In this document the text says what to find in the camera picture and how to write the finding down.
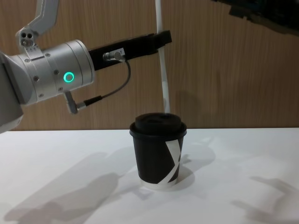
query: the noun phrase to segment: black lid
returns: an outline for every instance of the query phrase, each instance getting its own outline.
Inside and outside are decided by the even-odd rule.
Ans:
[[[130,130],[133,137],[184,136],[186,125],[179,116],[171,113],[147,113],[137,117]]]

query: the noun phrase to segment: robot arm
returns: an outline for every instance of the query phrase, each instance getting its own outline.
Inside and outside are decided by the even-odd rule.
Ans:
[[[92,50],[79,40],[41,50],[36,39],[55,25],[58,4],[59,0],[38,0],[36,18],[16,33],[20,54],[0,52],[0,133],[20,123],[21,105],[60,94],[64,94],[70,112],[76,114],[88,100],[76,104],[71,91],[91,84],[96,70],[155,54],[171,42],[170,31],[164,31]]]

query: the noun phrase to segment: black cable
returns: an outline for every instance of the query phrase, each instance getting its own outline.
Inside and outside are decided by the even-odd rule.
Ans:
[[[98,102],[98,101],[100,101],[100,100],[102,100],[104,98],[110,97],[111,95],[117,93],[118,91],[120,91],[123,87],[125,87],[128,84],[128,82],[130,81],[130,78],[131,78],[131,66],[130,66],[130,64],[129,64],[128,61],[125,61],[125,63],[127,65],[127,67],[128,67],[128,77],[127,77],[127,80],[119,88],[117,88],[116,90],[113,90],[112,92],[110,92],[110,93],[108,93],[108,94],[106,94],[104,96],[97,96],[97,97],[94,97],[94,98],[91,98],[91,99],[84,100],[84,103],[85,103],[86,106],[94,104],[94,103],[96,103],[96,102]]]

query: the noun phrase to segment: green light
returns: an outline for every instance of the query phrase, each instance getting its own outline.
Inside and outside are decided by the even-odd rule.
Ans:
[[[75,76],[72,72],[68,71],[64,74],[64,81],[70,83],[74,80]]]

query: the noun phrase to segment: black paper cup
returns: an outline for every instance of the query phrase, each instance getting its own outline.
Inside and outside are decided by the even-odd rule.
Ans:
[[[138,174],[151,189],[166,189],[177,182],[186,125],[170,113],[148,113],[130,126]]]

